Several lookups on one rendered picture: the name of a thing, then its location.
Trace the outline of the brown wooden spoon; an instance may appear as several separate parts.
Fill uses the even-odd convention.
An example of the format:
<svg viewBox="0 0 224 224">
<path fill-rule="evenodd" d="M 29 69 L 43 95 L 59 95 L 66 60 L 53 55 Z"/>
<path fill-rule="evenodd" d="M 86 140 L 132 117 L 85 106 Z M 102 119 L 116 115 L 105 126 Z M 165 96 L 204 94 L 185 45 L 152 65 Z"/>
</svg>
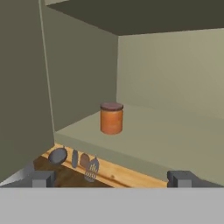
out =
<svg viewBox="0 0 224 224">
<path fill-rule="evenodd" d="M 82 153 L 80 156 L 80 165 L 83 168 L 87 168 L 89 161 L 90 161 L 89 155 L 86 153 Z"/>
</svg>

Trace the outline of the olive green cabinet door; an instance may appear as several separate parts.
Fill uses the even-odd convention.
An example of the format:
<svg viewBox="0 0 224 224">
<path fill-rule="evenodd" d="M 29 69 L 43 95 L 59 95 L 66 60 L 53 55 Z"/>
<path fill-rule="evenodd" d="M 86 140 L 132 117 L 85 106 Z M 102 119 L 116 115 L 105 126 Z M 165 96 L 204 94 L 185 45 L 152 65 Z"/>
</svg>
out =
<svg viewBox="0 0 224 224">
<path fill-rule="evenodd" d="M 0 182 L 53 145 L 39 0 L 0 0 Z"/>
</svg>

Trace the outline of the orange jam jar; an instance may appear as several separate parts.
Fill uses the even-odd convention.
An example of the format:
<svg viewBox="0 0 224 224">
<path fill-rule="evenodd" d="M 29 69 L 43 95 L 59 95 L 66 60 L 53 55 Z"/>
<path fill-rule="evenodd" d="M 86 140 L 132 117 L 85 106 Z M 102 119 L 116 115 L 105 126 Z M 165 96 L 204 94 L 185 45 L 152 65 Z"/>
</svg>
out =
<svg viewBox="0 0 224 224">
<path fill-rule="evenodd" d="M 123 105 L 117 102 L 104 102 L 100 111 L 101 132 L 115 135 L 123 130 Z"/>
</svg>

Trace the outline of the grey narrow spatula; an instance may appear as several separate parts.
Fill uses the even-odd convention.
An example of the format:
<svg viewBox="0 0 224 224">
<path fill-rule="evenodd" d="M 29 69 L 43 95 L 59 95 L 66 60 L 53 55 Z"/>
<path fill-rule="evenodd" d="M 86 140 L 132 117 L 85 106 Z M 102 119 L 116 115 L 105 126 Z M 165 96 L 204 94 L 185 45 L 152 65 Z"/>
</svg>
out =
<svg viewBox="0 0 224 224">
<path fill-rule="evenodd" d="M 73 154 L 72 154 L 72 167 L 76 168 L 78 165 L 78 151 L 77 150 L 73 150 Z"/>
</svg>

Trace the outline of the grey round ladle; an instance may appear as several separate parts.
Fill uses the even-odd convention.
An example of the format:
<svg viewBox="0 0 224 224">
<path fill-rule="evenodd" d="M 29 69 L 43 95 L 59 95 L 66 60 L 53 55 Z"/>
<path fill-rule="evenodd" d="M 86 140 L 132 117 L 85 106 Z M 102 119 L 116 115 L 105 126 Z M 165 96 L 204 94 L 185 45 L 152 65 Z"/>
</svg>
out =
<svg viewBox="0 0 224 224">
<path fill-rule="evenodd" d="M 48 157 L 48 160 L 55 165 L 64 163 L 67 159 L 67 150 L 65 148 L 57 148 L 53 150 Z"/>
</svg>

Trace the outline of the wooden utensil rail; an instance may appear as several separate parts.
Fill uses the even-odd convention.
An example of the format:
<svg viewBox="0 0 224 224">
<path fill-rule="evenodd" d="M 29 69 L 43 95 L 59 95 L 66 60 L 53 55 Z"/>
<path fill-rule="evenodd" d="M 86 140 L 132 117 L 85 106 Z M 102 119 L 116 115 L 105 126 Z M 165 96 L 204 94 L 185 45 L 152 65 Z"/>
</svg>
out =
<svg viewBox="0 0 224 224">
<path fill-rule="evenodd" d="M 44 158 L 48 158 L 50 153 L 56 148 L 61 147 L 62 145 L 55 144 L 50 150 L 46 151 L 41 156 Z M 76 168 L 72 167 L 72 152 L 73 149 L 66 147 L 67 150 L 67 158 L 62 165 L 65 167 L 77 171 L 81 174 L 85 173 L 84 167 L 80 165 L 80 156 L 82 154 L 81 151 L 78 151 L 79 163 Z M 110 163 L 106 160 L 98 158 L 100 163 L 100 168 L 98 174 L 96 176 L 96 180 L 107 184 L 113 187 L 133 187 L 133 188 L 166 188 L 167 182 L 153 178 L 151 176 L 144 175 L 137 171 L 132 171 L 125 167 L 122 167 L 117 164 Z"/>
</svg>

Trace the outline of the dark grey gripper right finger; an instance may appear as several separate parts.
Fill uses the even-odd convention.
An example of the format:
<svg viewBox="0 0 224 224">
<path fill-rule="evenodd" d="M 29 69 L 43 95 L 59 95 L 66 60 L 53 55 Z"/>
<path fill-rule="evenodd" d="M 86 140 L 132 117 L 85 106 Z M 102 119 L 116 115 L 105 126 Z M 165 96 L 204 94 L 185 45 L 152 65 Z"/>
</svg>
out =
<svg viewBox="0 0 224 224">
<path fill-rule="evenodd" d="M 198 178 L 191 171 L 168 171 L 168 187 L 221 187 L 221 185 Z"/>
</svg>

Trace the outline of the grey slotted spatula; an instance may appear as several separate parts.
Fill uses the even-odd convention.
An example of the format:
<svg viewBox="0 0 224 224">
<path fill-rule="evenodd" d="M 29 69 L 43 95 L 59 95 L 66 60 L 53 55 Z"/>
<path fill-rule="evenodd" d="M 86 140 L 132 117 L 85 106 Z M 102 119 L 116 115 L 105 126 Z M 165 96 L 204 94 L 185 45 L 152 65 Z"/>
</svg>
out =
<svg viewBox="0 0 224 224">
<path fill-rule="evenodd" d="M 92 159 L 87 165 L 84 179 L 88 182 L 94 182 L 99 171 L 99 166 L 100 165 L 97 157 Z"/>
</svg>

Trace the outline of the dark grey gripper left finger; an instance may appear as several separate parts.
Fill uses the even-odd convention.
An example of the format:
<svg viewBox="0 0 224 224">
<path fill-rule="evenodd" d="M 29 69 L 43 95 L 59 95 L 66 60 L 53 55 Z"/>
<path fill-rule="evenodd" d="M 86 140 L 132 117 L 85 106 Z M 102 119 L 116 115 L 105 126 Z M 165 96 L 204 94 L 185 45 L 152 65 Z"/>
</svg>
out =
<svg viewBox="0 0 224 224">
<path fill-rule="evenodd" d="M 55 171 L 36 171 L 34 163 L 15 172 L 0 187 L 54 187 Z"/>
</svg>

